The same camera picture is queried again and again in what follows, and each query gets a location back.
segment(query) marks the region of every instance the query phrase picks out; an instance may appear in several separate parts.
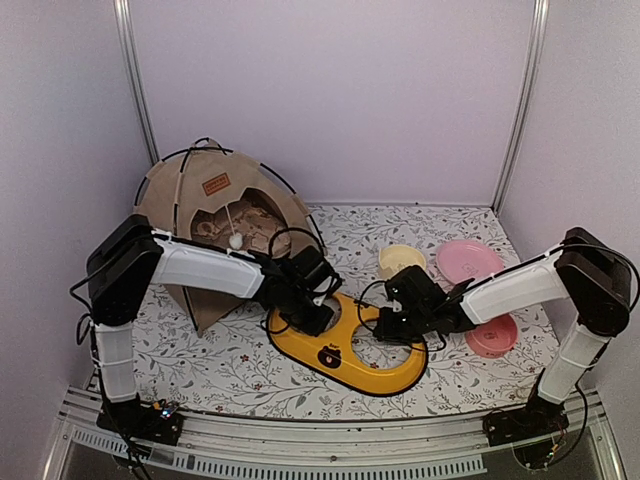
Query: pink plate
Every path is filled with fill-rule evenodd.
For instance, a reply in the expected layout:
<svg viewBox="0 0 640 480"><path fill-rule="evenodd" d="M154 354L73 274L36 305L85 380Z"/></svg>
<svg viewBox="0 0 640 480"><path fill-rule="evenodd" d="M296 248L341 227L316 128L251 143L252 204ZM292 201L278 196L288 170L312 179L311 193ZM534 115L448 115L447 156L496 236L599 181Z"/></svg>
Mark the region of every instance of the pink plate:
<svg viewBox="0 0 640 480"><path fill-rule="evenodd" d="M500 315L465 333L465 339L469 348L481 357L500 358L515 347L518 326L511 315Z"/></svg>
<svg viewBox="0 0 640 480"><path fill-rule="evenodd" d="M504 270L502 260L493 250L473 240L453 240L440 246L436 265L453 284L469 278L480 280Z"/></svg>

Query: beige bowl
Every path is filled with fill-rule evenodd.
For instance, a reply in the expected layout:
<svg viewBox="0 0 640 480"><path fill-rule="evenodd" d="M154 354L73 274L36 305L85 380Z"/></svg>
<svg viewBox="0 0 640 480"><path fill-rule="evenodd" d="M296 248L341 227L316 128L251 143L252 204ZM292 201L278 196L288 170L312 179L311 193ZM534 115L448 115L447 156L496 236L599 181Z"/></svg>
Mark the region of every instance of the beige bowl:
<svg viewBox="0 0 640 480"><path fill-rule="evenodd" d="M389 280L405 267L418 265L423 270L427 269L427 260L424 255L408 245L390 245L380 250L378 255L378 275L382 280Z"/></svg>

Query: purple wall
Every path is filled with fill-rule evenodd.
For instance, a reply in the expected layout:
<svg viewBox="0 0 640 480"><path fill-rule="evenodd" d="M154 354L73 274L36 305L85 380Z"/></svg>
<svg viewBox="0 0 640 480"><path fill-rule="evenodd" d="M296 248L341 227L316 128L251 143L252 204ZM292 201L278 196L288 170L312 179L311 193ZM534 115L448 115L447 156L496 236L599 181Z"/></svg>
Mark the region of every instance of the purple wall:
<svg viewBox="0 0 640 480"><path fill-rule="evenodd" d="M89 373L67 290L148 168L112 2L0 2L0 477L41 475Z"/></svg>
<svg viewBox="0 0 640 480"><path fill-rule="evenodd" d="M531 115L501 215L528 257L582 225L640 265L640 4L552 2ZM547 309L563 335L566 304ZM640 478L640 315L595 371L629 478Z"/></svg>
<svg viewBox="0 0 640 480"><path fill-rule="evenodd" d="M161 154L212 135L309 201L491 203L527 0L140 0Z"/></svg>

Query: white ball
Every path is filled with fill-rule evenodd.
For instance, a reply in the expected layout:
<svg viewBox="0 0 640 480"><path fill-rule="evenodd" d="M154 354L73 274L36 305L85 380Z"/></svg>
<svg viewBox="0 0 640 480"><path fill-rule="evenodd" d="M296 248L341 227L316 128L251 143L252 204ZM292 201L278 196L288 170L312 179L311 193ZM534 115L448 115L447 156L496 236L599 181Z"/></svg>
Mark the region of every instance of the white ball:
<svg viewBox="0 0 640 480"><path fill-rule="evenodd" d="M243 239L241 233L234 233L229 237L229 246L234 250L240 250L242 248L242 243Z"/></svg>

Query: floor mat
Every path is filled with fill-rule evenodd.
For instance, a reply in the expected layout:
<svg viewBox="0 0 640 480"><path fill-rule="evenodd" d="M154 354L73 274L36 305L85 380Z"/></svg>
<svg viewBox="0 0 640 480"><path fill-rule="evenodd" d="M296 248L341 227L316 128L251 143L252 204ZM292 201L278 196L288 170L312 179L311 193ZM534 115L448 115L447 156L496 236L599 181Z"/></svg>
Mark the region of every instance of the floor mat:
<svg viewBox="0 0 640 480"><path fill-rule="evenodd" d="M405 243L421 250L432 278L447 285L435 267L438 245L475 239L513 265L518 258L491 210L444 207L312 208L329 248L329 260L345 279L341 291L357 296L376 279L380 248ZM383 300L372 292L371 303ZM473 354L463 334L431 353L422 380L394 397L356 393L278 354L259 322L264 311L247 303L198 338L191 321L161 286L147 292L134 323L136 381L146 400L171 398L212 413L297 419L376 419L463 413L522 403L558 342L541 307L516 312L520 339L503 358ZM437 348L436 337L429 338ZM402 347L377 343L366 331L354 349L374 368L406 358Z"/></svg>

